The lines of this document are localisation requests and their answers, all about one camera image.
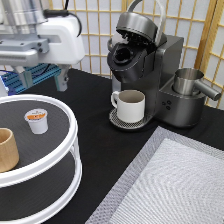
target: coffee maker lid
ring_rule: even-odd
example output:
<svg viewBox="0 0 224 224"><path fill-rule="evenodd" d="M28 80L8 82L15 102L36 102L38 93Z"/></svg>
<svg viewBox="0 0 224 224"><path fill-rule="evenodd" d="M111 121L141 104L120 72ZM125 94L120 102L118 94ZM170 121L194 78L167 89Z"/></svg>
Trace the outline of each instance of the coffee maker lid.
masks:
<svg viewBox="0 0 224 224"><path fill-rule="evenodd" d="M160 8L160 22L159 27L157 27L148 17L133 12L136 5L141 1L142 0L133 1L127 9L127 12L120 15L116 30L123 38L131 39L133 36L137 41L142 41L143 37L143 41L144 38L146 38L147 41L155 43L158 47L161 43L161 39L164 39L165 36L163 34L166 21L164 7L160 3L160 0L156 0Z"/></svg>
<svg viewBox="0 0 224 224"><path fill-rule="evenodd" d="M146 16L134 12L124 12L120 15L117 24L117 32L131 38L132 33L146 38L150 42L155 42L158 27Z"/></svg>

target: drip tray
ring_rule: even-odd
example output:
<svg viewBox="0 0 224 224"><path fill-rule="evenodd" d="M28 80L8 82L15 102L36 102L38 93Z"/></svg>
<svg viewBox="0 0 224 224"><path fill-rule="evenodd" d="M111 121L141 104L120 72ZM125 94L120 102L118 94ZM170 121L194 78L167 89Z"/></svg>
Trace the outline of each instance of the drip tray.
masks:
<svg viewBox="0 0 224 224"><path fill-rule="evenodd" d="M149 123L149 121L152 119L153 117L151 115L145 115L145 117L136 122L136 123L126 123L121 121L118 117L117 117L117 109L114 108L110 114L109 114L109 120L110 122L117 128L123 130L123 131L137 131L141 128L143 128L146 124Z"/></svg>

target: white mug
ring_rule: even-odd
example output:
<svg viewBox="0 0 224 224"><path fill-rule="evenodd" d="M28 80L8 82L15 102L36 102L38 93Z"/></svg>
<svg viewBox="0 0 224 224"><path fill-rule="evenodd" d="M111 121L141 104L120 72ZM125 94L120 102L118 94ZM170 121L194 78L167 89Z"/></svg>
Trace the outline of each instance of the white mug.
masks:
<svg viewBox="0 0 224 224"><path fill-rule="evenodd" d="M117 108L117 117L121 121L135 123L144 117L145 95L142 92L137 90L115 91L111 95L111 103Z"/></svg>

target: coffee pod lid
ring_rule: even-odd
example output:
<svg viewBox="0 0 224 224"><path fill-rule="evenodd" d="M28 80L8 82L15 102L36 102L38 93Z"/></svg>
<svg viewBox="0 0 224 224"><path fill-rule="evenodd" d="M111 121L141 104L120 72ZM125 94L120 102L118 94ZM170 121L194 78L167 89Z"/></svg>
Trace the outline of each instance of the coffee pod lid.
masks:
<svg viewBox="0 0 224 224"><path fill-rule="evenodd" d="M25 114L25 120L28 122L38 122L47 117L47 111L44 109L33 109Z"/></svg>

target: wooden cup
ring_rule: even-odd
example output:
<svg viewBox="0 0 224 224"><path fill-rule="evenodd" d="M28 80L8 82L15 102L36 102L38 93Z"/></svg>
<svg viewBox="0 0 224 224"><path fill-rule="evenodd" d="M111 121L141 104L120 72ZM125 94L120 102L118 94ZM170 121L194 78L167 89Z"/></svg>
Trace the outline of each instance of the wooden cup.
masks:
<svg viewBox="0 0 224 224"><path fill-rule="evenodd" d="M11 170L19 162L19 153L13 132L0 128L0 173Z"/></svg>

